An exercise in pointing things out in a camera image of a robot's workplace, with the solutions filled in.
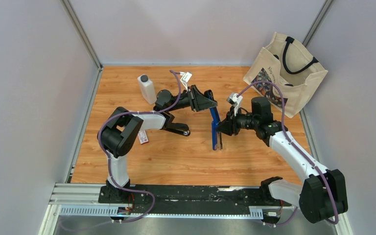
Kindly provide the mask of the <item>blue stapler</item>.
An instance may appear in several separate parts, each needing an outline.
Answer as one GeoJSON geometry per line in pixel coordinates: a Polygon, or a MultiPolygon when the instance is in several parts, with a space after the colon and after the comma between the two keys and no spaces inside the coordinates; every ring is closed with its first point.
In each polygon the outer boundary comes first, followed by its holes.
{"type": "Polygon", "coordinates": [[[222,150],[222,136],[221,133],[217,131],[217,126],[220,123],[220,116],[217,107],[210,108],[210,113],[212,117],[211,122],[211,139],[212,139],[212,149],[213,151],[222,150]]]}

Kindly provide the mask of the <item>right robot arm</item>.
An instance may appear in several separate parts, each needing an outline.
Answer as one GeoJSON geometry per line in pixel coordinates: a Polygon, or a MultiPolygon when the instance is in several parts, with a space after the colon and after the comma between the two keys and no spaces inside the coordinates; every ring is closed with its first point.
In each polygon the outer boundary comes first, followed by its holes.
{"type": "Polygon", "coordinates": [[[262,181],[259,197],[264,204],[272,205],[277,200],[290,203],[298,207],[311,223],[338,218],[348,211],[343,173],[338,169],[328,169],[295,142],[286,126],[274,120],[267,98],[252,98],[252,110],[246,113],[241,111],[242,96],[239,94],[232,93],[227,101],[231,108],[225,119],[218,123],[217,132],[232,136],[241,129],[254,130],[260,140],[289,164],[302,182],[302,185],[297,185],[282,177],[262,181]]]}

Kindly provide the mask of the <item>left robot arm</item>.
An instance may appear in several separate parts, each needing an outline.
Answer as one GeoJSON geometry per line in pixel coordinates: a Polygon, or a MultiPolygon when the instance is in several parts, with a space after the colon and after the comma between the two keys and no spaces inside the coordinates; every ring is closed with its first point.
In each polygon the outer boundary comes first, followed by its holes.
{"type": "Polygon", "coordinates": [[[188,137],[187,124],[174,122],[171,111],[190,107],[200,112],[217,107],[211,90],[200,92],[195,85],[178,95],[169,90],[161,90],[156,96],[154,110],[147,113],[128,111],[117,107],[106,124],[98,132],[98,140],[108,159],[108,179],[100,190],[100,203],[126,203],[133,200],[137,189],[130,189],[127,173],[127,155],[133,147],[139,132],[145,130],[165,130],[188,137]]]}

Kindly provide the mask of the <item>black stapler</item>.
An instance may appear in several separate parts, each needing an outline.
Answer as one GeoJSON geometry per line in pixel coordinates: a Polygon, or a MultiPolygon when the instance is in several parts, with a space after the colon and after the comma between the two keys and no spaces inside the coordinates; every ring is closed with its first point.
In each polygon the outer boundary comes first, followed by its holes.
{"type": "Polygon", "coordinates": [[[174,134],[182,135],[182,136],[189,136],[190,135],[190,129],[187,124],[184,123],[171,123],[168,124],[165,128],[166,131],[169,131],[174,134]]]}

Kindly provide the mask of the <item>white plastic bottle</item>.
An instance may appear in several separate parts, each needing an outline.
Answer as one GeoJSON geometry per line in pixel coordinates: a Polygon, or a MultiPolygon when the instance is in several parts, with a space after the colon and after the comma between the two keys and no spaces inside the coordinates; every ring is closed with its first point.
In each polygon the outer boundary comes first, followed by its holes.
{"type": "Polygon", "coordinates": [[[138,84],[140,86],[143,98],[150,105],[153,105],[157,100],[157,94],[154,88],[153,81],[146,74],[142,74],[138,77],[138,84]]]}

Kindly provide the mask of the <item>red white staple box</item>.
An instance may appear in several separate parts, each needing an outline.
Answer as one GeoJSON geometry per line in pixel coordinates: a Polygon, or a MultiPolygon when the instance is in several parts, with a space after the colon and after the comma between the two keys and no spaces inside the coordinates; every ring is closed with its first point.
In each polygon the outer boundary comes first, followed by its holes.
{"type": "Polygon", "coordinates": [[[138,132],[138,138],[139,138],[140,144],[145,144],[149,142],[149,139],[145,130],[138,132]]]}

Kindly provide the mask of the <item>beige canvas tote bag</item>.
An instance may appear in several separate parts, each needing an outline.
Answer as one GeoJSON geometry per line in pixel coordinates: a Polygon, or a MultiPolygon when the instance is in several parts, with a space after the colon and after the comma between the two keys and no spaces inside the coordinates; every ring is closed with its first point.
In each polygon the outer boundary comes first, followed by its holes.
{"type": "Polygon", "coordinates": [[[243,81],[292,118],[310,101],[327,73],[301,42],[275,32],[243,81]]]}

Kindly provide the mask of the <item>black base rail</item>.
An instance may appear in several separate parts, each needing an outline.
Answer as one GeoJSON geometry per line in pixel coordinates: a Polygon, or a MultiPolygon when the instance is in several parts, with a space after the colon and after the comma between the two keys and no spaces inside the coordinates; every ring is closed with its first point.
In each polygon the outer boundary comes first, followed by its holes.
{"type": "Polygon", "coordinates": [[[279,206],[264,197],[258,187],[128,185],[132,192],[110,184],[101,187],[98,202],[134,206],[135,213],[249,215],[250,207],[279,206]]]}

